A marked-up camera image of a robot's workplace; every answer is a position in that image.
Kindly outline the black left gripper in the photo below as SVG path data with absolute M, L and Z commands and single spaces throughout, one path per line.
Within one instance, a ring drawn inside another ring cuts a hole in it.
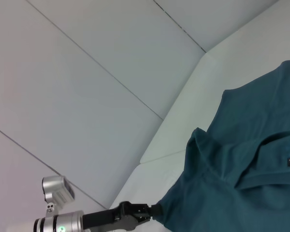
M 84 230 L 134 230 L 153 219 L 163 218 L 161 204 L 132 204 L 121 202 L 118 207 L 82 216 Z

